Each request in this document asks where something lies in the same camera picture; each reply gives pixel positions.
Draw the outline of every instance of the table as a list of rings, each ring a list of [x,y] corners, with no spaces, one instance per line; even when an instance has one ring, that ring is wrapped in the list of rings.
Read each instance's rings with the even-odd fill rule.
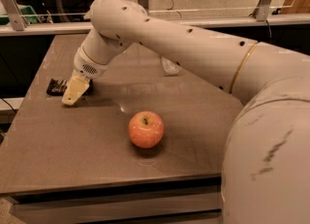
[[[184,221],[184,213],[217,221],[225,140],[240,102],[184,69],[168,76],[160,55],[133,44],[91,94],[64,106],[47,86],[70,77],[85,36],[55,36],[0,146],[0,197],[15,203],[12,214],[27,223]],[[128,136],[143,110],[165,123],[152,149]]]

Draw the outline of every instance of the apple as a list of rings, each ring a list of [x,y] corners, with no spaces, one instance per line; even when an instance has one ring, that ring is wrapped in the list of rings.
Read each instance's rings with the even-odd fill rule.
[[[133,144],[141,148],[155,146],[164,136],[164,122],[155,112],[136,113],[129,122],[129,136]]]

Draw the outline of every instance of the table surface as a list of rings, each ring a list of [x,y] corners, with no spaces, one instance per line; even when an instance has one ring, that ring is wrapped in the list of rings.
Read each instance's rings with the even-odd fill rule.
[[[55,36],[0,146],[0,196],[219,176],[241,104],[186,70],[167,76],[147,48],[118,55],[73,107],[46,94],[50,79],[70,77],[85,36]],[[144,110],[165,123],[151,149],[128,135],[130,118]]]

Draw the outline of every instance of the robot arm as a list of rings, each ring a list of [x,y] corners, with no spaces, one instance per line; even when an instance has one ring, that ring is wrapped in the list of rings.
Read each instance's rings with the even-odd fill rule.
[[[183,68],[231,93],[243,104],[269,81],[308,75],[307,55],[154,18],[148,16],[141,6],[125,0],[95,0],[90,18],[94,28],[75,59],[78,74],[83,72],[79,76],[82,81],[99,77],[111,59],[131,42],[178,62]],[[86,60],[87,65],[84,65],[82,61]],[[101,73],[92,74],[97,69]],[[79,94],[71,89],[68,90],[71,93],[63,98],[68,105],[79,98],[84,87],[78,87],[78,90],[81,89]]]
[[[95,0],[90,14],[94,29],[77,52],[65,104],[130,42],[153,49],[245,105],[226,142],[224,223],[309,222],[307,55],[153,18],[124,0]]]

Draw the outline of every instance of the metal frame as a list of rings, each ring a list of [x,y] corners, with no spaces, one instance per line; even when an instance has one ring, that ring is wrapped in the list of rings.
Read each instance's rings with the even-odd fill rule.
[[[310,14],[276,15],[266,19],[270,26],[310,24]],[[181,19],[173,22],[201,28],[265,26],[264,21],[252,17]],[[91,22],[41,23],[28,25],[22,32],[16,32],[11,26],[0,26],[0,36],[83,34],[92,28]]]
[[[9,16],[10,24],[15,31],[23,31],[27,26],[27,21],[22,17],[16,0],[1,0]]]
[[[272,0],[260,0],[257,9],[253,12],[253,16],[257,21],[266,21]]]

